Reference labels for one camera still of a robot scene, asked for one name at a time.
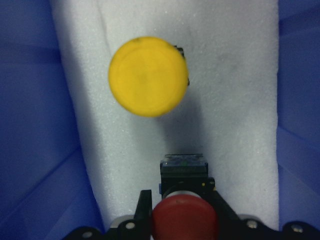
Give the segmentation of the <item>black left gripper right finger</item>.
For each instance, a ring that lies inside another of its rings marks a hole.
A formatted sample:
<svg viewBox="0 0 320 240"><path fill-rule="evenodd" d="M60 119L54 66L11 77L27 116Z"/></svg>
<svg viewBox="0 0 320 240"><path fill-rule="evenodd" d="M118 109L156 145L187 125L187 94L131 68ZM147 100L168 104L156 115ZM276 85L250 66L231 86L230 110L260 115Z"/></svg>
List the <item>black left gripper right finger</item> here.
<svg viewBox="0 0 320 240"><path fill-rule="evenodd" d="M223 233L237 233L241 220L217 190L212 192L213 208L218 215L219 227Z"/></svg>

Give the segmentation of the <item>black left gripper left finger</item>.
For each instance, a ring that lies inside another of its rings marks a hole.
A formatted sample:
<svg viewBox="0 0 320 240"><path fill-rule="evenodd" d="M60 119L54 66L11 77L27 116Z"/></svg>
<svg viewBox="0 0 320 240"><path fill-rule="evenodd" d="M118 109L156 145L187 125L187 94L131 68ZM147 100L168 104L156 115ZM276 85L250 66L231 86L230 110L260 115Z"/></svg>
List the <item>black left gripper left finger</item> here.
<svg viewBox="0 0 320 240"><path fill-rule="evenodd" d="M152 191L141 190L133 218L139 238L150 238L152 235L152 211Z"/></svg>

